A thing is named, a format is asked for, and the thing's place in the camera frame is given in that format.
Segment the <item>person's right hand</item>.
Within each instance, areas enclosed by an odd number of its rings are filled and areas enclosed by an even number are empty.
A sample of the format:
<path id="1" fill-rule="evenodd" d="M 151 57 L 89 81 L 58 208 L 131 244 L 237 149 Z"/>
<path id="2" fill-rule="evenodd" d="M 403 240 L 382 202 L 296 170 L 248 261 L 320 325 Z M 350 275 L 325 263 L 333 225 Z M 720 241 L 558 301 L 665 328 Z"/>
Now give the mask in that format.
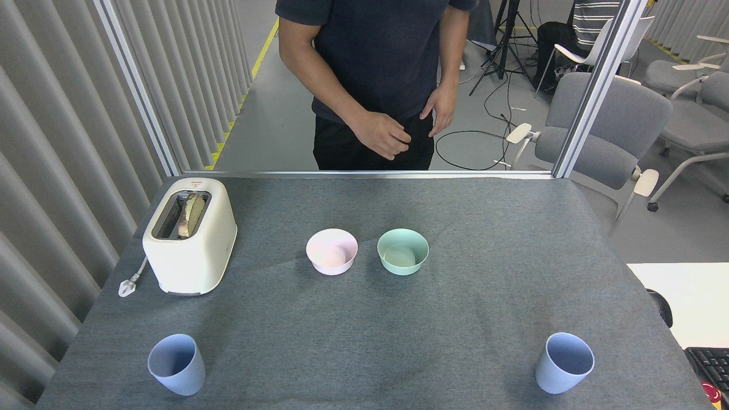
<path id="1" fill-rule="evenodd" d="M 411 136 L 387 114 L 357 110 L 345 117 L 357 140 L 386 160 L 409 150 Z"/>

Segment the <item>person's left hand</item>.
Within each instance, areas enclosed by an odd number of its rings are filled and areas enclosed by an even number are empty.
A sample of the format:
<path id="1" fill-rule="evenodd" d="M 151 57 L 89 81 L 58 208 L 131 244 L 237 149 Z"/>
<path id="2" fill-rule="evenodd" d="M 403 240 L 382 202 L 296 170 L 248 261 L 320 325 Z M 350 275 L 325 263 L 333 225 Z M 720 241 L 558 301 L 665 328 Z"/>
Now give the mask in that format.
<path id="1" fill-rule="evenodd" d="M 442 132 L 453 121 L 457 103 L 457 88 L 458 81 L 455 84 L 442 81 L 427 99 L 420 119 L 425 120 L 428 115 L 435 115 L 434 125 L 428 133 L 428 137 L 434 137 Z"/>

